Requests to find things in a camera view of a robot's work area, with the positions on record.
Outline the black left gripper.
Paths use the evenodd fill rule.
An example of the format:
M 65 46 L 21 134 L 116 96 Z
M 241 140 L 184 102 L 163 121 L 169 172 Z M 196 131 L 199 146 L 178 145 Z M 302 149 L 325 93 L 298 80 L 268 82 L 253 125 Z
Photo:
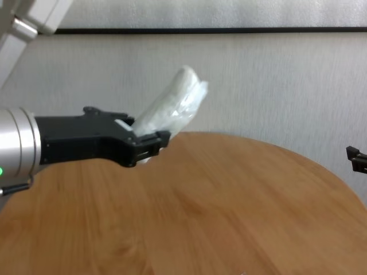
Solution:
M 133 167 L 157 156 L 169 144 L 171 132 L 167 130 L 143 133 L 134 129 L 134 135 L 129 126 L 135 119 L 126 113 L 89 106 L 83 112 L 80 116 L 35 117 L 41 137 L 40 165 L 107 159 Z

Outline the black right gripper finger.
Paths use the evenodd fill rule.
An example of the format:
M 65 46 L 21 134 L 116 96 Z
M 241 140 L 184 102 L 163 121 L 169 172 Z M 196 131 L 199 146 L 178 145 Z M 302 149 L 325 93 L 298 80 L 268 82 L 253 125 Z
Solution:
M 354 172 L 367 173 L 367 155 L 352 146 L 346 147 L 348 160 L 351 161 Z

